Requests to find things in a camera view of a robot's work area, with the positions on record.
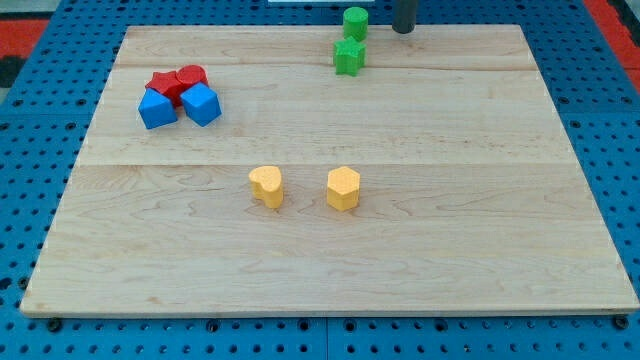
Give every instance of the yellow block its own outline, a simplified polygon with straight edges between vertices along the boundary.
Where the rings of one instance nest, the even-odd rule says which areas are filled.
[[[256,199],[264,201],[264,205],[277,209],[282,204],[282,174],[277,166],[261,166],[249,173],[251,191]]]
[[[360,174],[347,166],[329,171],[327,203],[336,210],[345,211],[358,206]]]

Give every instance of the wood grain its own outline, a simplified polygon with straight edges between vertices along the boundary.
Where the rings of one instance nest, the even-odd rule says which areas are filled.
[[[22,311],[34,317],[630,312],[638,299],[517,26],[132,27]],[[224,115],[147,131],[152,71],[202,64]],[[277,211],[253,199],[283,172]],[[361,174],[359,207],[325,201]]]

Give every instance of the blue perforated surface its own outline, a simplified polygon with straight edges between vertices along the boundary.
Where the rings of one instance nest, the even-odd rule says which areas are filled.
[[[370,8],[389,24],[389,1]],[[17,310],[127,25],[338,24],[263,0],[66,0],[0,107],[1,358],[640,358],[640,317],[30,320]],[[422,1],[420,23],[522,25],[640,284],[640,98],[579,1]]]

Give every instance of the toy block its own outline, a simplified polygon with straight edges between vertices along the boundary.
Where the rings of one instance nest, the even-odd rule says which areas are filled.
[[[357,42],[352,36],[333,43],[333,64],[336,74],[358,75],[364,66],[367,45]]]
[[[173,107],[182,106],[180,94],[184,92],[185,85],[178,81],[177,73],[169,71],[166,73],[154,72],[151,81],[145,85],[147,89],[153,89],[171,100]]]
[[[361,7],[350,7],[342,14],[342,28],[344,38],[353,36],[356,41],[367,38],[367,26],[369,25],[369,13]]]
[[[192,86],[180,97],[187,116],[200,126],[207,126],[222,115],[218,94],[202,83]]]
[[[347,166],[329,171],[327,203],[338,211],[358,206],[360,174]]]
[[[153,89],[145,91],[138,112],[149,130],[178,121],[171,100]]]
[[[187,65],[182,69],[178,70],[177,73],[178,81],[185,86],[184,90],[191,88],[193,85],[201,82],[207,86],[209,86],[209,81],[207,80],[207,73],[204,71],[202,66],[198,65]]]
[[[251,191],[256,199],[263,200],[270,209],[277,209],[282,204],[282,174],[277,166],[261,166],[249,173]]]

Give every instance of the black cylinder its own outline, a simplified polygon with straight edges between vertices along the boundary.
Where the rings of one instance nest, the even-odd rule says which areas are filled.
[[[400,34],[408,34],[416,27],[418,0],[396,0],[393,14],[393,30]]]

